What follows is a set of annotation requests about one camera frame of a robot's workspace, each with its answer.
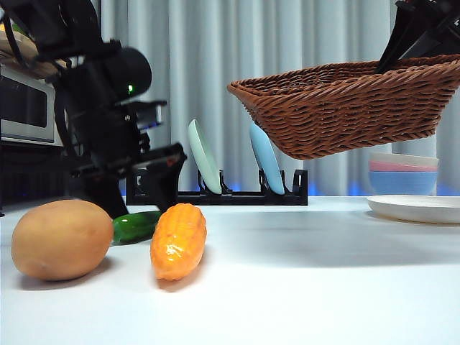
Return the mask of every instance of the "curtain fold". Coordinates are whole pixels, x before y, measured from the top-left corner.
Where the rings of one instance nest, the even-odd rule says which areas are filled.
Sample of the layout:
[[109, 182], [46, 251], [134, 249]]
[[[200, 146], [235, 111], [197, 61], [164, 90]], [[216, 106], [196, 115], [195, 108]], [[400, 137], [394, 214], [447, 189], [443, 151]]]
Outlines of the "curtain fold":
[[[142, 99], [166, 99], [165, 124], [149, 134], [152, 147], [180, 142], [188, 155], [181, 190], [196, 190], [187, 127], [197, 119], [216, 163], [234, 190], [258, 189], [249, 141], [251, 118], [226, 91], [231, 81], [325, 63], [379, 60], [395, 5], [367, 0], [99, 0], [103, 38], [146, 55], [153, 83]], [[460, 190], [460, 108], [455, 96], [438, 134], [300, 161], [275, 147], [287, 186], [295, 169], [309, 170], [310, 195], [367, 195], [369, 153], [398, 152], [441, 159], [438, 193]]]

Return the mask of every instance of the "microwave door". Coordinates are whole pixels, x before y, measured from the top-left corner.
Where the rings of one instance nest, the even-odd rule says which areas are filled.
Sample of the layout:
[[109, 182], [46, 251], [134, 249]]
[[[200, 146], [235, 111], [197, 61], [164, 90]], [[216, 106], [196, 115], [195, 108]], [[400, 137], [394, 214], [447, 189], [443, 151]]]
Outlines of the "microwave door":
[[0, 75], [2, 139], [54, 142], [54, 90], [5, 68]]

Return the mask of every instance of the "white plate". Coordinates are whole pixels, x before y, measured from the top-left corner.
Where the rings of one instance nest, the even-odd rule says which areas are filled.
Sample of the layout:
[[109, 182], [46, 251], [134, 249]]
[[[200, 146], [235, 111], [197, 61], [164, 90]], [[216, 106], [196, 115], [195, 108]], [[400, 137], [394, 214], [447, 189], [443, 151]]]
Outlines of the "white plate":
[[377, 214], [405, 221], [460, 224], [460, 197], [374, 195], [367, 198]]

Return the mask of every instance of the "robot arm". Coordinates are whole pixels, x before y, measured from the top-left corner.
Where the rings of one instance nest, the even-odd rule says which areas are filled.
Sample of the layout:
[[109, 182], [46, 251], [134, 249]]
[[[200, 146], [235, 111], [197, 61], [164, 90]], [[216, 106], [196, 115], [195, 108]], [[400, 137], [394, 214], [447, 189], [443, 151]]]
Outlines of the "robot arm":
[[396, 1], [395, 26], [377, 73], [384, 73], [400, 58], [460, 53], [460, 1]]
[[[88, 198], [112, 218], [128, 213], [119, 195], [119, 179], [146, 167], [151, 178], [159, 180], [151, 191], [157, 196], [157, 206], [164, 211], [174, 204], [186, 159], [183, 148], [175, 144], [151, 151], [145, 132], [160, 124], [159, 108], [166, 102], [127, 103], [152, 82], [150, 65], [142, 53], [116, 40], [103, 42], [90, 0], [0, 0], [0, 6], [5, 11], [6, 33], [12, 37], [11, 18], [34, 40], [38, 56], [32, 64], [83, 57], [82, 64], [60, 68], [47, 82], [56, 91], [55, 121], [74, 161], [72, 174], [83, 180]], [[30, 67], [15, 49], [14, 37], [9, 43], [18, 62]], [[74, 150], [64, 112], [84, 157]]]

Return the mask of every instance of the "light green plate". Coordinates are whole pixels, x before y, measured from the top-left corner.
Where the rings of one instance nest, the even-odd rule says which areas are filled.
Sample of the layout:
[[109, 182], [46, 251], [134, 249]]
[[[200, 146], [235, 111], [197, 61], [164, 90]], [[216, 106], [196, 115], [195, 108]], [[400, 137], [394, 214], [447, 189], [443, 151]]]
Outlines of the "light green plate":
[[195, 119], [188, 125], [188, 140], [204, 183], [214, 194], [222, 194], [219, 169], [204, 137], [203, 130]]

